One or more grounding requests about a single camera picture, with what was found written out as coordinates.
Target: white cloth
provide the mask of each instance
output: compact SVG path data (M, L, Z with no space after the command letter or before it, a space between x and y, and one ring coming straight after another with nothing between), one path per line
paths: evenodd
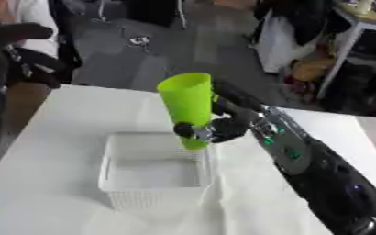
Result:
M8 6L16 23L39 23L54 31L49 39L29 39L24 42L22 47L57 58L58 28L50 14L48 0L8 0Z
M355 117L285 111L376 186L376 149ZM115 212L97 179L106 137L118 131L172 131L172 124L156 94L54 90L0 162L0 235L331 234L250 133L215 146L219 177L190 213Z

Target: white plastic container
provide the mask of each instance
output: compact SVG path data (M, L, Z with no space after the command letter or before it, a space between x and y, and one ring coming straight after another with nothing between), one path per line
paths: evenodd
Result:
M173 133L120 132L108 138L99 187L117 211L194 206L212 183L214 152L186 150Z

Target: green plastic cup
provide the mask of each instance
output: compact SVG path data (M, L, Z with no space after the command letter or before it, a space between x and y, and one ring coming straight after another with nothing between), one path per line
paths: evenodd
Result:
M174 124L192 123L202 127L211 120L211 75L207 73L185 73L175 75L157 86L162 101ZM198 150L207 145L201 140L181 137L182 144L189 150Z

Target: white table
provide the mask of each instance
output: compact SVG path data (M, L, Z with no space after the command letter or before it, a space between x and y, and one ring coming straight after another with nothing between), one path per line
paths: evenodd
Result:
M334 66L326 75L324 82L322 82L319 89L318 98L323 98L326 95L327 88L332 81L334 81L339 69L347 59L352 47L360 39L363 31L376 30L376 12L371 11L368 15L362 16L356 15L354 13L353 6L349 6L348 4L339 4L334 9L351 24L351 28L349 29L348 35L337 53L337 60Z
M287 112L376 185L376 149L355 117ZM171 131L159 96L53 91L0 162L0 235L329 234L251 135L217 145L220 177L189 214L116 213L97 175L106 137L121 130Z

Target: sneaker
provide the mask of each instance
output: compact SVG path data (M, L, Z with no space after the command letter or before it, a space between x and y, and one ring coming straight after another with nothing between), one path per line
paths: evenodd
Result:
M129 40L135 46L145 46L149 44L150 39L149 37L135 37Z

